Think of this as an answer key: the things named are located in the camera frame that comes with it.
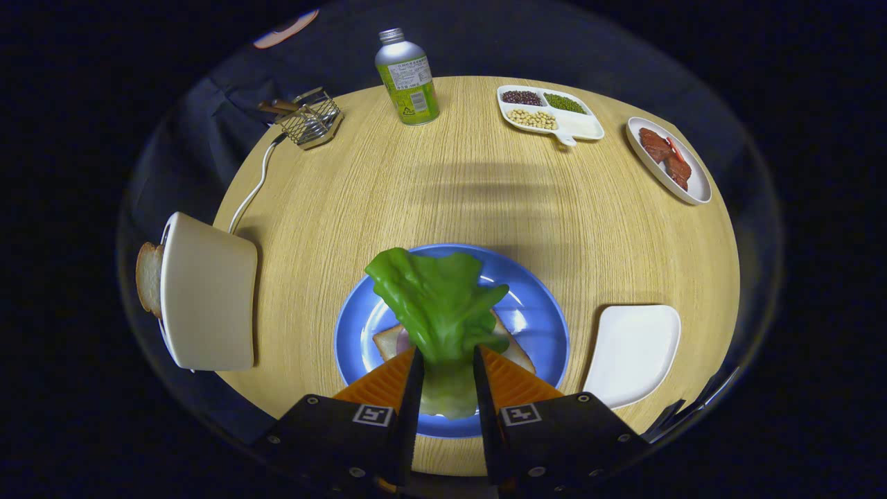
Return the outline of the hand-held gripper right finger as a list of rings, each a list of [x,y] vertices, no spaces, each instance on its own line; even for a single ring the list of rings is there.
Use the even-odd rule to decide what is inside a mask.
[[[589,490],[649,454],[595,395],[562,394],[484,345],[474,377],[486,471],[499,490]]]

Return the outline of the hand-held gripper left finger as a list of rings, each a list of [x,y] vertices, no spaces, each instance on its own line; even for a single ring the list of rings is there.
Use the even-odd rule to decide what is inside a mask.
[[[310,489],[399,489],[411,473],[424,373],[412,347],[336,395],[307,394],[254,454]]]

